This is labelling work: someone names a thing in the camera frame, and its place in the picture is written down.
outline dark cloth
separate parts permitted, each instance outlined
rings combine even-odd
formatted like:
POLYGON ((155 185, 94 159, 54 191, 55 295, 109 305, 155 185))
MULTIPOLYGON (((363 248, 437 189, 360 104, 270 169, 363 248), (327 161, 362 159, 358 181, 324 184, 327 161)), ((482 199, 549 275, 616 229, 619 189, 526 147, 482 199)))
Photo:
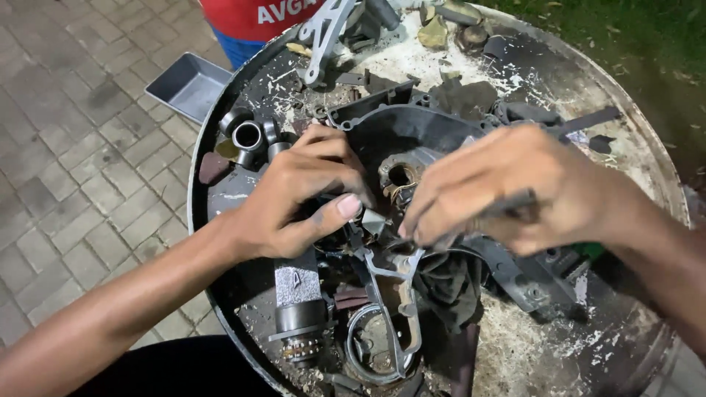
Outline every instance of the dark cloth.
POLYGON ((196 336, 129 351, 69 396, 245 395, 279 396, 228 336, 196 336))

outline red shirt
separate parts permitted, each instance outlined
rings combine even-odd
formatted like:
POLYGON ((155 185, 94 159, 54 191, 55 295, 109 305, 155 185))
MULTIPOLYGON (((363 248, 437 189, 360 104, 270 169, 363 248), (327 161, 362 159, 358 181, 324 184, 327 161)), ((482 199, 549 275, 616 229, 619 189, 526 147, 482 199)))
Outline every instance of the red shirt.
POLYGON ((203 13, 228 37, 266 42, 309 19, 325 0, 201 0, 203 13))

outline fingernail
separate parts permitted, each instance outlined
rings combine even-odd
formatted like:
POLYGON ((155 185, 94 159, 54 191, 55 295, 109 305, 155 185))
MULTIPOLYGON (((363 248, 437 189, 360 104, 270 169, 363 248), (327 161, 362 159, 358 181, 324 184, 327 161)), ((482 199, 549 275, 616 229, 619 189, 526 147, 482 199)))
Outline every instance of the fingernail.
POLYGON ((407 238, 407 229, 405 229, 404 225, 400 225, 400 228, 397 229, 397 234, 403 239, 407 238))
POLYGON ((338 213, 343 218, 352 219, 362 207, 362 203, 355 194, 349 194, 336 204, 338 213))

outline left hand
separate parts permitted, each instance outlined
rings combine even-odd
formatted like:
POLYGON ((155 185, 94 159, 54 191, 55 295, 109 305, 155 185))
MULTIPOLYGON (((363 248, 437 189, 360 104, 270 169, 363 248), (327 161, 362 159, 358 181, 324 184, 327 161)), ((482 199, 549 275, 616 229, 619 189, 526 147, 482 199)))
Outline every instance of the left hand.
POLYGON ((292 148, 275 157, 245 203, 223 214, 232 219, 227 224, 240 259, 294 258, 340 229, 362 204, 373 205, 363 172, 343 131, 312 124, 292 148), (309 219, 292 221, 303 202, 328 191, 344 194, 309 219))

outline metal ring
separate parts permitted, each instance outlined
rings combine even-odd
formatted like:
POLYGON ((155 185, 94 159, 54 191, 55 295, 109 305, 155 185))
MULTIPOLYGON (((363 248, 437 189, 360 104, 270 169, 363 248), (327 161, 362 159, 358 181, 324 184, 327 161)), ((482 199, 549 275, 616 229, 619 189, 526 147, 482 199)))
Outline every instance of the metal ring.
MULTIPOLYGON (((378 385, 390 384, 398 379, 401 379, 401 377, 399 377, 394 371, 389 374, 377 374, 375 372, 371 372, 363 367, 363 364, 358 361, 353 353, 353 333, 356 325, 358 325, 363 317, 372 312, 379 312, 380 314, 383 313, 380 306, 375 303, 370 303, 361 307, 348 321, 348 336, 346 337, 345 353, 348 358, 348 362, 351 363, 353 368, 357 371, 357 374, 363 380, 378 385)), ((414 353, 405 357, 405 370, 409 369, 409 366, 412 364, 412 359, 414 359, 414 353)))

